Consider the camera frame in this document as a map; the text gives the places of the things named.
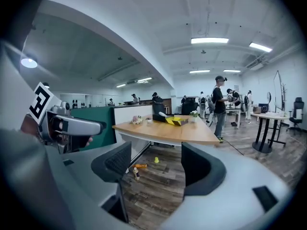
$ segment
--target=toy on floor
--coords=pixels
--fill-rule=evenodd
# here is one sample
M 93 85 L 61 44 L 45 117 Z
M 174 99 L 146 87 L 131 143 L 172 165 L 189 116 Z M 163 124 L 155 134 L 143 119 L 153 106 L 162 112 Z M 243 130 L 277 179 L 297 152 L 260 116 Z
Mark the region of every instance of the toy on floor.
M 145 164 L 134 164 L 133 165 L 133 167 L 135 167 L 135 168 L 146 168 L 147 166 L 148 166 L 147 163 L 145 163 Z
M 139 175 L 139 170 L 136 167 L 133 168 L 133 173 L 134 173 L 134 179 L 138 181 L 140 179 L 140 175 Z

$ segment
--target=green partition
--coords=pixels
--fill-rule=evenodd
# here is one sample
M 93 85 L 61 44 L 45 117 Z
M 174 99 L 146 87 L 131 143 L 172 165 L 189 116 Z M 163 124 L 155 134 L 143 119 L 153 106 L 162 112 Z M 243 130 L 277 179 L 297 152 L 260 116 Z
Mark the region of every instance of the green partition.
M 112 125 L 115 123 L 113 107 L 104 106 L 71 109 L 71 115 L 74 117 L 84 118 L 92 121 L 103 121 L 106 123 L 106 128 L 103 130 L 102 134 L 93 136 L 93 141 L 90 143 L 90 145 L 83 148 L 82 150 L 94 149 L 115 143 L 115 132 L 112 129 Z

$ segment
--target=wooden floor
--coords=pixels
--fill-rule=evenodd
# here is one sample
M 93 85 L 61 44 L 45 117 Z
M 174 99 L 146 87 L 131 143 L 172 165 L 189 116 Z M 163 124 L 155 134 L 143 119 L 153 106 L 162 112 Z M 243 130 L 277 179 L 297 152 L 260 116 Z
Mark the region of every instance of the wooden floor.
M 244 156 L 259 161 L 294 188 L 305 171 L 306 163 L 300 159 L 306 150 L 306 133 L 294 136 L 292 130 L 286 132 L 286 127 L 282 127 L 280 140 L 286 141 L 286 146 L 273 143 L 273 152 L 263 154 L 251 146 L 258 131 L 259 123 L 256 118 L 253 117 L 251 124 L 243 115 L 241 119 L 241 127 L 236 129 L 230 125 L 234 117 L 227 116 L 222 134 L 224 143 L 217 149 L 242 156 L 241 152 Z M 267 138 L 271 134 L 272 130 L 269 130 Z M 155 157 L 159 158 L 159 163 L 154 163 Z M 134 180 L 131 168 L 123 177 L 121 185 L 131 225 L 145 230 L 157 229 L 180 205 L 185 187 L 185 174 L 180 160 L 180 147 L 152 146 L 137 161 L 149 164 L 148 168 L 139 169 L 140 180 Z

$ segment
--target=open box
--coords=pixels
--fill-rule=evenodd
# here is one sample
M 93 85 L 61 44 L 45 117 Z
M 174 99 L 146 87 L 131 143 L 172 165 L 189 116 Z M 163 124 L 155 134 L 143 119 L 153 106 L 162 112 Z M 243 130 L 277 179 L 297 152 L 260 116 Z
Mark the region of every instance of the open box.
M 188 119 L 175 117 L 174 115 L 168 115 L 167 117 L 163 117 L 157 114 L 153 114 L 153 120 L 176 126 L 183 126 L 189 122 Z

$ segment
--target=person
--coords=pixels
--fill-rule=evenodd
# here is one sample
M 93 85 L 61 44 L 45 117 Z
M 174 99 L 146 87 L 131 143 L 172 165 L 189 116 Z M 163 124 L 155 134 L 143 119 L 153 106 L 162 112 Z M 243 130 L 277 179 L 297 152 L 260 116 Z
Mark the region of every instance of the person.
M 187 96 L 183 96 L 183 98 L 181 99 L 181 104 L 183 104 L 184 102 L 186 102 Z
M 248 91 L 247 98 L 248 98 L 248 107 L 247 107 L 247 110 L 246 110 L 246 113 L 245 113 L 245 118 L 247 120 L 251 120 L 250 113 L 252 111 L 252 105 L 253 105 L 254 102 L 253 102 L 253 97 L 251 95 L 250 90 Z
M 225 79 L 222 76 L 217 76 L 215 78 L 216 86 L 212 92 L 213 98 L 212 102 L 215 104 L 214 113 L 217 117 L 217 123 L 215 127 L 215 136 L 219 139 L 220 143 L 223 143 L 222 129 L 226 118 L 226 106 L 225 103 L 228 98 L 223 98 L 220 87 L 224 86 Z
M 157 92 L 154 92 L 152 97 L 153 97 L 154 103 L 162 103 L 163 102 L 163 99 L 157 94 Z
M 140 104 L 140 99 L 139 99 L 139 97 L 136 97 L 135 94 L 132 94 L 132 97 L 133 97 L 133 104 L 134 104 L 134 105 L 139 105 L 139 104 Z
M 108 105 L 108 106 L 115 106 L 115 103 L 113 102 L 113 99 L 112 99 L 112 98 L 110 99 L 110 102 L 108 102 L 107 105 Z
M 235 97 L 235 101 L 233 102 L 233 104 L 235 104 L 235 107 L 236 108 L 241 108 L 241 102 L 240 102 L 240 96 L 239 96 L 239 93 L 237 91 L 234 91 L 232 89 L 227 89 L 227 93 L 228 94 L 232 94 L 233 97 Z M 236 114 L 236 121 L 235 122 L 232 122 L 231 125 L 232 126 L 237 126 L 237 122 L 238 122 L 238 119 L 239 119 L 239 114 Z
M 206 98 L 205 95 L 203 94 L 203 91 L 201 92 L 201 95 L 198 97 L 198 103 L 200 105 L 201 118 L 205 118 Z

